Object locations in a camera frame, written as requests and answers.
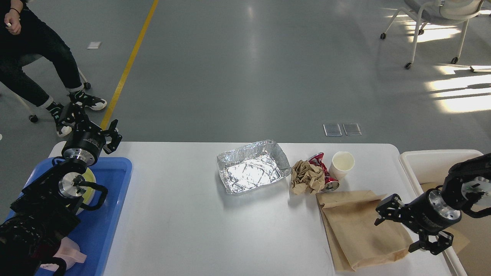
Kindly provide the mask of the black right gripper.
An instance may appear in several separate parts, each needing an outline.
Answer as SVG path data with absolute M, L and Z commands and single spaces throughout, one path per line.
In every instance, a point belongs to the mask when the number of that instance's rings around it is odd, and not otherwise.
M 399 222 L 414 233 L 418 233 L 419 241 L 409 246 L 408 252 L 427 250 L 438 255 L 452 246 L 454 235 L 442 231 L 461 221 L 461 211 L 451 208 L 442 197 L 442 191 L 429 189 L 410 203 L 403 203 L 398 194 L 383 199 L 377 206 L 374 225 L 378 226 L 385 220 Z

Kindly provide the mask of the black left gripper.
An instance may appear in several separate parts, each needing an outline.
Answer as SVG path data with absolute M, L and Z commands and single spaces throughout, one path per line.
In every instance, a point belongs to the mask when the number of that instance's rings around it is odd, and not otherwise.
M 58 124 L 72 127 L 75 131 L 62 149 L 65 159 L 78 158 L 83 161 L 97 161 L 102 149 L 106 154 L 115 152 L 122 141 L 118 133 L 118 119 L 114 119 L 107 130 L 101 133 L 94 131 L 94 123 L 89 119 L 84 108 L 77 103 L 64 106 Z

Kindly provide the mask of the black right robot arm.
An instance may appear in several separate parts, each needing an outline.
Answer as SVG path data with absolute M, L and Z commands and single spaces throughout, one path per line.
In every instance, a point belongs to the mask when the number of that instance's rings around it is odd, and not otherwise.
M 419 235 L 410 253 L 427 250 L 438 255 L 453 243 L 447 228 L 461 220 L 461 213 L 472 218 L 490 215 L 490 208 L 473 211 L 475 204 L 490 204 L 490 154 L 468 159 L 453 165 L 443 185 L 427 190 L 412 202 L 404 204 L 398 194 L 388 196 L 376 207 L 378 218 L 402 223 Z

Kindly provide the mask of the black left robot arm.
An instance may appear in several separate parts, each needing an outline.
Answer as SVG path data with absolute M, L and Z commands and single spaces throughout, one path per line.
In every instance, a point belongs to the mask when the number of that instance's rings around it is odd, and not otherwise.
M 55 253 L 63 238 L 80 224 L 77 210 L 95 211 L 107 197 L 105 186 L 82 175 L 97 163 L 102 151 L 111 154 L 117 150 L 122 140 L 118 120 L 103 130 L 83 107 L 70 103 L 58 122 L 72 125 L 72 137 L 63 147 L 59 162 L 53 161 L 51 168 L 21 191 L 10 206 L 14 216 L 1 225 L 2 276 L 33 276 L 42 264 L 58 265 L 54 275 L 63 276 L 66 262 Z

